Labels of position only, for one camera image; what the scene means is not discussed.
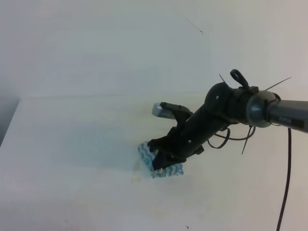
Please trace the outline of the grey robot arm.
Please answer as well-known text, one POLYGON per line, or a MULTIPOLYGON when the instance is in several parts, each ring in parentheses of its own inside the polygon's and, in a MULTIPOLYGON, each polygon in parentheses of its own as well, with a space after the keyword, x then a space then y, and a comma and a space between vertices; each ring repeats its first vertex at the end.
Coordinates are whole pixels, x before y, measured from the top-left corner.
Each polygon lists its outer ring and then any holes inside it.
POLYGON ((166 102, 154 104, 154 116, 177 121, 166 136, 148 143, 150 151, 157 152, 152 162, 154 170, 184 163, 188 157, 200 154, 203 143, 233 124, 242 123, 258 128, 277 124, 307 132, 306 101, 281 100, 276 93, 250 87, 236 69, 231 70, 230 75, 241 86, 233 89, 225 82, 214 85, 203 105, 194 113, 181 105, 166 102))

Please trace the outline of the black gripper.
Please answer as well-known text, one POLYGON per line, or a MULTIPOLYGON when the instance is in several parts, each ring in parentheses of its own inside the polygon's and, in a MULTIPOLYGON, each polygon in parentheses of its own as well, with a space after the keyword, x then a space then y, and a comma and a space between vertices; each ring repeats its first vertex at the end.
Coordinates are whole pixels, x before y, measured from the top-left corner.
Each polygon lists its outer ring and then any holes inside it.
POLYGON ((204 104, 194 113, 184 106, 166 103, 166 109, 172 112, 178 124, 166 136, 148 142, 150 151, 158 151, 152 163, 153 169, 165 169, 200 153, 204 142, 232 123, 232 117, 227 112, 230 98, 230 87, 218 83, 210 89, 204 104))

